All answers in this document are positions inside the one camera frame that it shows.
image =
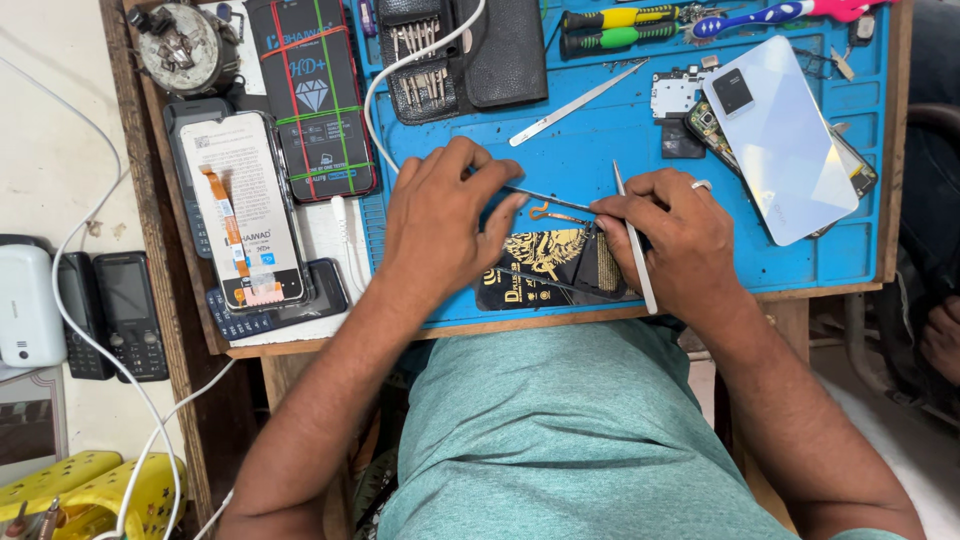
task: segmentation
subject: wooden table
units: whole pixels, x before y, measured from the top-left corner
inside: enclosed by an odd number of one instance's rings
[[[124,12],[135,4],[151,7],[158,2],[100,0],[146,251],[152,262],[151,275],[161,331],[165,336],[170,336],[167,338],[167,363],[175,395],[177,399],[182,399],[205,384],[219,371],[226,356],[260,356],[272,406],[276,406],[286,389],[296,380],[302,366],[321,349],[325,340],[231,348],[217,330],[205,299],[205,292],[215,284],[214,277],[208,264],[199,261],[194,250],[185,209],[180,202],[180,183],[173,155],[163,127],[162,108],[166,104],[166,96],[149,77],[135,71],[136,61],[130,54],[135,32],[126,23]],[[806,349],[807,299],[876,290],[894,278],[906,136],[912,10],[913,0],[901,0],[891,9],[875,278],[871,282],[858,284],[756,295],[765,310],[776,313],[777,327],[780,331],[789,332],[792,336],[791,345],[802,354]],[[642,307],[624,307],[424,330],[418,338],[605,321],[645,314],[646,310]],[[237,377],[227,377],[211,391],[206,400],[200,399],[196,405],[180,411],[180,422],[187,442],[188,473],[197,495],[201,520],[210,515],[215,501],[219,503],[222,498],[220,493],[211,497],[207,469],[212,477],[217,478],[224,471],[235,470],[236,463],[229,459],[225,463],[221,457],[237,457],[238,440],[243,438],[214,440],[212,433],[218,430],[212,430],[212,426],[204,429],[204,423],[216,424],[216,419],[240,414],[239,409],[244,404],[237,396],[240,394],[238,387],[243,384]],[[214,455],[217,456],[216,460],[204,459],[205,456]],[[213,471],[218,468],[221,471],[214,475]]]

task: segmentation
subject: barcode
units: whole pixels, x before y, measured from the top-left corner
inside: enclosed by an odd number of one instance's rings
[[[220,212],[223,213],[224,217],[230,217],[233,215],[233,208],[230,206],[230,201],[228,199],[219,199],[217,203],[220,205]]]

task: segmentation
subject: ring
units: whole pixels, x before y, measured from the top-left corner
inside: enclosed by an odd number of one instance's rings
[[[690,185],[690,187],[696,189],[697,187],[705,187],[707,191],[713,191],[713,184],[709,180],[698,180]]]

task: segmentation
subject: green rubber band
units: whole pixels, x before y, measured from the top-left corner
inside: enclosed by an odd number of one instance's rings
[[[313,7],[314,9],[317,10],[317,24],[320,27],[320,31],[322,32],[324,30],[324,20],[320,15],[319,0],[313,0]],[[326,36],[321,36],[320,41],[324,45],[324,60],[326,61],[326,72],[327,74],[329,74],[330,92],[333,93],[333,109],[337,113],[337,126],[340,129],[340,145],[344,149],[344,163],[347,164],[344,170],[348,170],[350,168],[356,168],[356,167],[350,166],[350,157],[347,155],[347,140],[344,138],[344,121],[343,121],[343,118],[340,117],[340,105],[337,103],[337,87],[333,84],[333,69],[330,67],[330,54],[326,51]],[[314,175],[308,173],[304,176],[304,178],[307,178],[309,176],[314,176]],[[356,195],[356,190],[353,188],[353,177],[350,175],[347,175],[347,180],[349,181],[349,184],[350,184],[350,194]]]
[[[283,124],[293,124],[297,120],[309,120],[310,118],[316,118],[317,116],[326,116],[327,114],[333,114],[334,112],[351,112],[352,110],[361,110],[363,109],[359,105],[354,107],[346,107],[343,109],[331,109],[331,110],[318,110],[317,112],[310,112],[308,114],[301,114],[299,116],[290,116],[289,118],[283,118],[282,120],[277,120],[276,124],[282,126]]]
[[[298,175],[294,175],[294,176],[290,177],[290,182],[292,182],[292,181],[294,181],[294,180],[303,180],[304,178],[310,178],[310,177],[312,177],[312,176],[320,176],[320,175],[329,174],[329,173],[339,173],[339,172],[341,172],[341,171],[347,171],[347,170],[350,170],[350,169],[359,169],[359,168],[361,168],[361,167],[367,167],[367,166],[370,166],[370,165],[373,165],[373,161],[366,161],[366,162],[364,162],[364,163],[357,163],[357,164],[355,164],[355,165],[349,165],[349,164],[348,164],[346,167],[337,167],[337,168],[335,168],[335,169],[330,169],[330,170],[327,170],[327,171],[316,171],[316,172],[312,172],[312,173],[298,174]],[[353,184],[352,177],[351,177],[350,175],[348,175],[347,178],[350,178],[350,179],[351,179],[351,180],[350,180],[350,184],[352,185],[352,184]]]

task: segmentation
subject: hand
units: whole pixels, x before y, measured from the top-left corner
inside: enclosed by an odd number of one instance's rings
[[[947,380],[960,386],[960,297],[951,296],[930,311],[920,352]]]
[[[733,219],[693,177],[676,169],[634,176],[626,195],[594,201],[595,223],[624,278],[640,290],[626,219],[647,235],[644,254],[657,303],[697,332],[729,319],[733,307],[756,306],[733,270]]]
[[[516,161],[495,160],[462,136],[424,160],[409,158],[390,197],[386,252],[375,275],[435,309],[500,258],[514,213],[527,196],[504,199],[482,233],[480,212],[500,187],[522,174]]]

